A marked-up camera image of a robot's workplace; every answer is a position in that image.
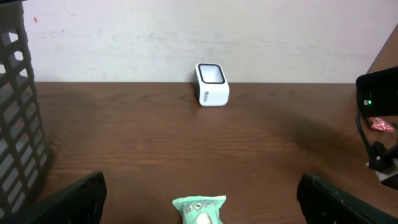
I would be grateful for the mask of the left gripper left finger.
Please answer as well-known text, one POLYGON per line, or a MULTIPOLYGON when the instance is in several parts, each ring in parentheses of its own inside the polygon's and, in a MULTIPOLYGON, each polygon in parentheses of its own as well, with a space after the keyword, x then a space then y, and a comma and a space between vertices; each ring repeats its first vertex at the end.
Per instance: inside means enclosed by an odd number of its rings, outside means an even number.
POLYGON ((96 171, 1 219, 1 224, 99 224, 106 195, 104 175, 96 171))

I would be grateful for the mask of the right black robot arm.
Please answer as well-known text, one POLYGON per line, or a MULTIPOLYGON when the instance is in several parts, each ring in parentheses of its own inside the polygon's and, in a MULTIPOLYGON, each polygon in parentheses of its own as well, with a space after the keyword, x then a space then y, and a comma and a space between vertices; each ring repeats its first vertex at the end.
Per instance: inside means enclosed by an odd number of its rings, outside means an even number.
POLYGON ((364 117, 397 116, 397 67, 358 77, 356 101, 364 117))

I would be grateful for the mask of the light blue tissue pack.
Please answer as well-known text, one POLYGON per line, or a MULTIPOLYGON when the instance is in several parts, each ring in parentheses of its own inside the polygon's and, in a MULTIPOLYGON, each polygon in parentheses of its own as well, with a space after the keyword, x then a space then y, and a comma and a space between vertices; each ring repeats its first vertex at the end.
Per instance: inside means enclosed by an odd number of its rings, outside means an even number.
POLYGON ((188 196, 172 200, 172 205, 180 212, 183 224, 223 224, 220 209, 226 196, 188 196))

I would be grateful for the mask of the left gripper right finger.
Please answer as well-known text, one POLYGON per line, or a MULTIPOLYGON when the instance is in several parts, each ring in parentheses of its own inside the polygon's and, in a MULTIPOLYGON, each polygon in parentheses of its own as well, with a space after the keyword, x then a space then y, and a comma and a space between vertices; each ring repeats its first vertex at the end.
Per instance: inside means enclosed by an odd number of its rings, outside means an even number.
POLYGON ((309 224, 397 224, 396 217, 311 173, 300 179, 297 200, 309 224))

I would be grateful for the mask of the red chocolate bar wrapper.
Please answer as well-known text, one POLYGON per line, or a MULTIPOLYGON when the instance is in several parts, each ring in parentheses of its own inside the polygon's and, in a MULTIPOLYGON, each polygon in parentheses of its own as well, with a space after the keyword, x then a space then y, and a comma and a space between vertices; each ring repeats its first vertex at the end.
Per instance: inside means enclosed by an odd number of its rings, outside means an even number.
POLYGON ((375 131, 382 132, 394 132, 395 129, 388 122, 384 121, 382 118, 370 117, 368 118, 369 128, 375 131))

